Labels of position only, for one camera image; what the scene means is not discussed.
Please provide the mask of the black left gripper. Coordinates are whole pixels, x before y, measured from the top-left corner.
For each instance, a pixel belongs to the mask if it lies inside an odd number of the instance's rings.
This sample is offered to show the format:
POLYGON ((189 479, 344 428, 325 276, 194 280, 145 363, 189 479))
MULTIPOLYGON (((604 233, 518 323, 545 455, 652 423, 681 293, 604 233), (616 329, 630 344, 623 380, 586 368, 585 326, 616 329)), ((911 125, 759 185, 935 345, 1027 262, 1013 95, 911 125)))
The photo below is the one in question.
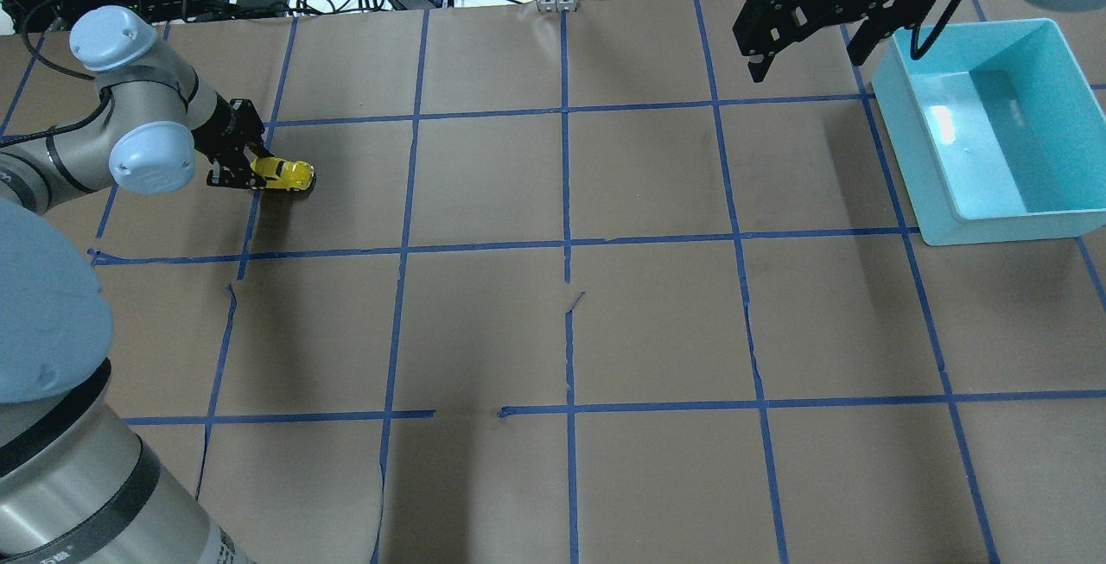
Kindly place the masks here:
POLYGON ((264 132, 252 100, 218 97, 211 115, 191 130, 196 148, 211 166, 207 186, 264 189, 264 178, 250 167, 252 160, 273 157, 264 146, 264 132))

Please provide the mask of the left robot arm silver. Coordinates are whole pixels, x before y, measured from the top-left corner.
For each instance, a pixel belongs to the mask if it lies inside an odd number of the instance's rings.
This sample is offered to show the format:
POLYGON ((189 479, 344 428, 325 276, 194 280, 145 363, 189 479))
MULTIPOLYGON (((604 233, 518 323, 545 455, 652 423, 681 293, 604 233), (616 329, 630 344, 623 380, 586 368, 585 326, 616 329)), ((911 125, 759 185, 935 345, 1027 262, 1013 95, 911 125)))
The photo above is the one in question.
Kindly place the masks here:
POLYGON ((264 124, 123 6, 67 36, 94 73, 86 119, 3 143, 4 563, 246 563, 249 556, 107 405, 113 312, 44 215, 119 186, 173 194, 199 157, 213 187, 260 189, 264 124))

